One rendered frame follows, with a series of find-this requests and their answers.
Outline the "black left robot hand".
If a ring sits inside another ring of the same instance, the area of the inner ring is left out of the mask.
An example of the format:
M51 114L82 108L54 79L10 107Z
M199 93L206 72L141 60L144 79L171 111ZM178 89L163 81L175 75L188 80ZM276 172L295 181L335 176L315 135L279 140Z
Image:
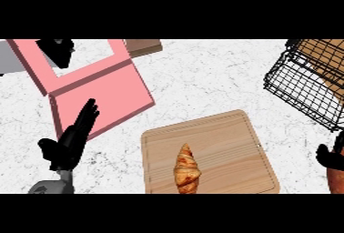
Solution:
M88 99L73 124L66 128L57 141L41 138L36 145L42 158L51 162L50 170L72 170L79 163L87 137L95 123L98 111L95 100Z

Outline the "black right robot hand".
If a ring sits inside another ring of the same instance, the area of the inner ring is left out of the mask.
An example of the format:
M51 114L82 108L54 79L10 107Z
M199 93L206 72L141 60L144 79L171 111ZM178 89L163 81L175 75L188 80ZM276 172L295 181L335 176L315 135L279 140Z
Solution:
M341 151L344 148L344 130L339 132L336 136L336 141L333 145L333 151L327 150L327 146L324 144L318 145L315 151L315 159L318 163L332 169L344 171L344 156L341 155Z

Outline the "reddish brown sweet potato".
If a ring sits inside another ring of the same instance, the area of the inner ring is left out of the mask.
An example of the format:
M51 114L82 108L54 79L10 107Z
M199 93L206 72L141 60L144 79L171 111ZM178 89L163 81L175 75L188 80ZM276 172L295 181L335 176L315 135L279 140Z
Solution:
M344 194L344 171L326 169L327 186L332 194Z

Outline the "wooden cutting board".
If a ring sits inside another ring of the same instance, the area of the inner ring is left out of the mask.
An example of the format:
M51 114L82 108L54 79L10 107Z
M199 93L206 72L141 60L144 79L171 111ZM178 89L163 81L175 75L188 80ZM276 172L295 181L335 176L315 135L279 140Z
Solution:
M233 110L141 134L144 192L174 193L175 158L183 145L202 172L197 192L276 193L279 183L246 113Z

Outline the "golden brown croissant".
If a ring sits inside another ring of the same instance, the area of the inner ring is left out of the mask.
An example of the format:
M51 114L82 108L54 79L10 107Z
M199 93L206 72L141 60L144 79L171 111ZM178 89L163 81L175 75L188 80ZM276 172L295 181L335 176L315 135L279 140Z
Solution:
M174 184L180 194L194 194L197 191L200 170L187 144L181 145L172 169Z

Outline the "grey appliance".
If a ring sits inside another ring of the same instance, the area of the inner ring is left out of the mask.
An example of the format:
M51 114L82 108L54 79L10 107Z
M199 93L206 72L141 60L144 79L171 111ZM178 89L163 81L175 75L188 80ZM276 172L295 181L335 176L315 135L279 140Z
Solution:
M32 69L51 75L57 68L36 46L36 39L0 39L0 74Z

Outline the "black angular object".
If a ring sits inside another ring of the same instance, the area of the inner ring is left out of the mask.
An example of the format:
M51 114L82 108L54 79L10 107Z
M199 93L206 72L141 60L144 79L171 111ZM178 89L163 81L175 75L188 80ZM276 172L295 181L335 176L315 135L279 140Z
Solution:
M70 39L39 39L36 46L59 68L67 68L73 42Z

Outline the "brown wooden block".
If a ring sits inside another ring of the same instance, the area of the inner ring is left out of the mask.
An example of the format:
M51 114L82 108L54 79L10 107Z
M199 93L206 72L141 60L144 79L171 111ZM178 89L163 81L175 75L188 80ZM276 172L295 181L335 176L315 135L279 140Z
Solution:
M131 58L149 55L162 50L162 45L157 39L126 39L125 43Z

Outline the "pink cabinet frame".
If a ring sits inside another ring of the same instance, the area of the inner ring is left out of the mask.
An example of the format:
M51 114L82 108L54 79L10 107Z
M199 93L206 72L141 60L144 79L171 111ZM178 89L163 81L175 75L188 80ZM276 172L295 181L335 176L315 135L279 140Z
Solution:
M20 60L22 66L32 78L41 95L62 94L69 89L82 86L98 77L103 77L125 66L132 65L122 39L109 39L113 55L94 64L79 68L62 77L56 77L35 39L8 39L11 51Z

